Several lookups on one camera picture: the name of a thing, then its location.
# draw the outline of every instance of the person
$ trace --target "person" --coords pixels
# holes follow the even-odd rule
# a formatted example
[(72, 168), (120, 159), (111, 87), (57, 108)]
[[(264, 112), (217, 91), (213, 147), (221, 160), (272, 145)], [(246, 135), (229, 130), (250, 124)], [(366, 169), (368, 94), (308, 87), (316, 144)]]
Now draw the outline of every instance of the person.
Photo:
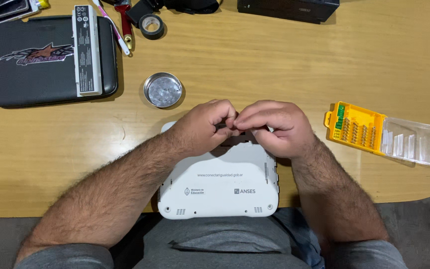
[[(291, 160), (303, 215), (281, 208), (258, 218), (139, 217), (176, 163), (248, 130), (267, 151)], [(139, 242), (127, 249), (126, 237), (121, 250), (129, 231)], [(257, 101), (238, 114), (230, 101), (212, 100), (69, 188), (23, 241), (15, 268), (405, 269), (388, 240), (369, 195), (299, 107)]]

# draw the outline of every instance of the yellow screwdriver bit set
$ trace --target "yellow screwdriver bit set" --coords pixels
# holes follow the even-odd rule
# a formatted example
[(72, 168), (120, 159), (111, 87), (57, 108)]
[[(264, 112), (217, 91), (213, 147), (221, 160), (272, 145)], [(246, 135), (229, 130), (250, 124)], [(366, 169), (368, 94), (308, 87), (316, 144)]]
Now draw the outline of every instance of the yellow screwdriver bit set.
[(430, 165), (430, 125), (337, 102), (324, 116), (328, 139), (380, 156)]

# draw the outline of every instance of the white laptop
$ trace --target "white laptop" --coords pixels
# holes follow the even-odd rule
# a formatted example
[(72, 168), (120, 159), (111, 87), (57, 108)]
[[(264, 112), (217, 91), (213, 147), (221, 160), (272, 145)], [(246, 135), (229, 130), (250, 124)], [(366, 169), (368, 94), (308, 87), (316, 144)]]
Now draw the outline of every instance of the white laptop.
[[(173, 124), (165, 124), (162, 132)], [(160, 213), (168, 219), (265, 217), (277, 209), (278, 193), (275, 158), (246, 132), (177, 163), (157, 198)]]

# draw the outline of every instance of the toothbrush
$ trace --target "toothbrush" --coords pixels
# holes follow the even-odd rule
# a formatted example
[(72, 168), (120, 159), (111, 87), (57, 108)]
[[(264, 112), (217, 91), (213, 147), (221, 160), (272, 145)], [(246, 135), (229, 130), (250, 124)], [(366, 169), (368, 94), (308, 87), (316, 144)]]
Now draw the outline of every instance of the toothbrush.
[(125, 55), (129, 55), (130, 51), (128, 50), (128, 47), (125, 44), (125, 41), (120, 36), (119, 31), (117, 31), (116, 24), (114, 23), (114, 21), (112, 21), (112, 19), (109, 17), (109, 15), (107, 15), (107, 13), (104, 11), (102, 6), (100, 5), (99, 0), (92, 0), (92, 2), (94, 2), (94, 4), (99, 8), (100, 12), (102, 13), (102, 16), (104, 16), (104, 18), (108, 18), (111, 21), (112, 27), (114, 28), (114, 31), (117, 35), (117, 41), (119, 42), (120, 48), (125, 53)]

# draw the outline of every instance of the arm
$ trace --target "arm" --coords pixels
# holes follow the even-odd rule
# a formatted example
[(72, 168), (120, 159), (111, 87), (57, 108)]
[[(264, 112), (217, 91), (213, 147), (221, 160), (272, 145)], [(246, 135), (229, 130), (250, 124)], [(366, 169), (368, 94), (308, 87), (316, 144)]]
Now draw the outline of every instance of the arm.
[[(16, 262), (55, 245), (88, 243), (110, 248), (135, 224), (174, 166), (202, 155), (239, 131), (228, 100), (200, 104), (168, 131), (100, 168), (59, 198), (23, 242)], [(227, 127), (216, 130), (226, 118)]]
[[(235, 120), (278, 157), (290, 158), (302, 210), (325, 252), (330, 243), (388, 240), (384, 224), (363, 189), (313, 133), (293, 103), (258, 101)], [(266, 130), (265, 125), (274, 128)]]

